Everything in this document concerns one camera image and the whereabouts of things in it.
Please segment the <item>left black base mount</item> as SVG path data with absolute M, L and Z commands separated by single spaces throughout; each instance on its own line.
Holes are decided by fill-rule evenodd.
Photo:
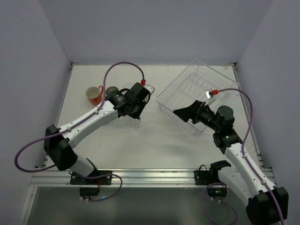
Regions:
M 71 173 L 70 184 L 71 185 L 111 185 L 112 171 L 109 170 L 97 170 L 93 171 L 89 178 L 84 178 L 76 174 Z

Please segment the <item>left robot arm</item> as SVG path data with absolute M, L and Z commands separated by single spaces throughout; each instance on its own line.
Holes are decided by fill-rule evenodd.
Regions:
M 96 167 L 89 159 L 77 154 L 75 147 L 98 128 L 120 117 L 140 119 L 154 90 L 154 87 L 138 82 L 130 89 L 119 90 L 111 86 L 105 91 L 103 103 L 85 115 L 61 127 L 49 126 L 45 130 L 44 150 L 54 166 L 84 177 L 91 175 Z

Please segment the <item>controller box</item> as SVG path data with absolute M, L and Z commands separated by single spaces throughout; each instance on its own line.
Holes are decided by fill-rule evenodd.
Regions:
M 206 192 L 210 198 L 218 200 L 223 200 L 227 196 L 227 188 L 225 187 L 209 187 Z
M 82 199 L 90 200 L 91 197 L 97 196 L 99 194 L 98 187 L 81 187 L 79 188 L 79 195 Z

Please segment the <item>steel tumbler with cork band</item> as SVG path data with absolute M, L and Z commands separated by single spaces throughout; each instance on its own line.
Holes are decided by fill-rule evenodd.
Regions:
M 113 94 L 114 92 L 119 91 L 119 89 L 115 86 L 108 87 L 105 91 L 106 96 Z

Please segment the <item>orange mug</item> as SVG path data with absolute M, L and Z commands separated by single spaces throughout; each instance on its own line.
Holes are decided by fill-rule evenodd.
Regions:
M 103 86 L 100 85 L 98 87 L 89 87 L 86 90 L 85 95 L 92 105 L 97 106 L 102 102 L 103 99 Z

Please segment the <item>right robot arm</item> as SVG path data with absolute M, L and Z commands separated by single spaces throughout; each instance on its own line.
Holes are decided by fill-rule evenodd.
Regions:
M 232 108 L 223 105 L 213 112 L 205 102 L 197 100 L 173 113 L 184 122 L 200 122 L 214 131 L 214 144 L 231 164 L 226 161 L 213 164 L 210 173 L 213 178 L 226 184 L 243 202 L 252 224 L 284 223 L 288 212 L 288 192 L 284 187 L 277 187 L 245 150 L 233 128 L 235 118 Z

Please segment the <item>clear ribbed glass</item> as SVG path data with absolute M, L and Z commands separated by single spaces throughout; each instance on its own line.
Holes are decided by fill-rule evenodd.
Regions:
M 120 117 L 116 123 L 120 128 L 125 128 L 128 126 L 128 117 Z

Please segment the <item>clear faceted glass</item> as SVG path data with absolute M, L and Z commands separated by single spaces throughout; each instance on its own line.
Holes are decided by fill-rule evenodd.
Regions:
M 128 83 L 128 84 L 124 85 L 123 88 L 124 88 L 125 90 L 130 90 L 133 86 L 134 86 L 134 83 Z

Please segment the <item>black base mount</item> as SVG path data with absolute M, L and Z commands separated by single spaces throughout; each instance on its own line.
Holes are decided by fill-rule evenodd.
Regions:
M 193 171 L 194 180 L 196 186 L 207 186 L 212 183 L 220 183 L 218 172 L 224 168 L 224 166 L 211 165 L 209 169 L 206 167 L 202 170 L 203 165 L 198 170 Z
M 70 184 L 71 185 L 111 185 L 112 171 L 109 170 L 97 170 L 93 171 L 89 178 L 84 178 L 76 174 L 71 173 Z

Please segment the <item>left controller box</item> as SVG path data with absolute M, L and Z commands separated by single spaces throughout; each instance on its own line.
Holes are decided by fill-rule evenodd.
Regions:
M 82 199 L 90 200 L 91 197 L 97 196 L 99 194 L 98 187 L 81 187 L 79 188 L 79 195 Z

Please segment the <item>aluminium mounting rail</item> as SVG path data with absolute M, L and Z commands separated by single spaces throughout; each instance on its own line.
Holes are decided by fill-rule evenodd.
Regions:
M 111 169 L 123 188 L 193 188 L 195 169 Z M 32 176 L 31 187 L 85 187 L 71 184 L 71 173 L 49 169 Z

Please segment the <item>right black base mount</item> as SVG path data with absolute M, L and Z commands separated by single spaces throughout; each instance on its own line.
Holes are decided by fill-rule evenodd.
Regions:
M 224 166 L 211 165 L 209 169 L 206 167 L 202 170 L 203 165 L 198 170 L 193 171 L 194 180 L 196 186 L 207 186 L 212 183 L 220 183 L 218 172 L 224 168 Z

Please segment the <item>right controller box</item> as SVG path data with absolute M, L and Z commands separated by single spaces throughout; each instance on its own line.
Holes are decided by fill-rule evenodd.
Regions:
M 223 200 L 227 196 L 227 188 L 225 187 L 209 187 L 206 192 L 210 198 L 218 200 Z

